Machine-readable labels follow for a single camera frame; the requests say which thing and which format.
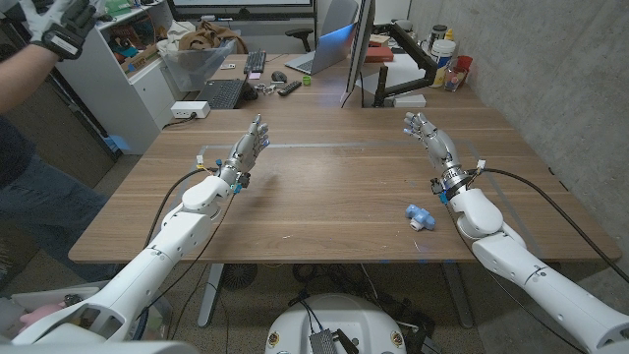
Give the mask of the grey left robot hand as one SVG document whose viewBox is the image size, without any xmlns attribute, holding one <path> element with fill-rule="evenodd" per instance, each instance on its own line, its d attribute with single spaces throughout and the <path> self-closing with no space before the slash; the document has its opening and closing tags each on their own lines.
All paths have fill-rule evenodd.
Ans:
<svg viewBox="0 0 629 354">
<path fill-rule="evenodd" d="M 256 164 L 259 154 L 269 145 L 268 125 L 261 122 L 261 115 L 257 114 L 249 129 L 235 143 L 223 165 L 220 167 L 219 177 L 234 185 L 240 177 L 249 173 Z"/>
</svg>

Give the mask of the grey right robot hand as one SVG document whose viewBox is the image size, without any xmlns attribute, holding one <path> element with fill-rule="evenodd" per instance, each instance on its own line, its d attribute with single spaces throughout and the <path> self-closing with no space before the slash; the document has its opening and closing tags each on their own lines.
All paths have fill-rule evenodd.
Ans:
<svg viewBox="0 0 629 354">
<path fill-rule="evenodd" d="M 422 112 L 407 112 L 404 122 L 408 125 L 404 133 L 419 140 L 427 149 L 446 198 L 450 200 L 465 191 L 471 176 L 462 168 L 456 146 L 447 133 L 434 126 Z"/>
</svg>

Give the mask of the person's right gloved hand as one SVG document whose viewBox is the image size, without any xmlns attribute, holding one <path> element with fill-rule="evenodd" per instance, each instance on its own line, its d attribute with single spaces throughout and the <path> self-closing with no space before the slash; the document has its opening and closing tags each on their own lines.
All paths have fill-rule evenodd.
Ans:
<svg viewBox="0 0 629 354">
<path fill-rule="evenodd" d="M 57 54 L 61 60 L 76 60 L 83 52 L 88 33 L 95 25 L 96 8 L 88 0 L 54 1 L 43 13 L 31 0 L 20 0 L 31 33 L 30 44 Z"/>
</svg>

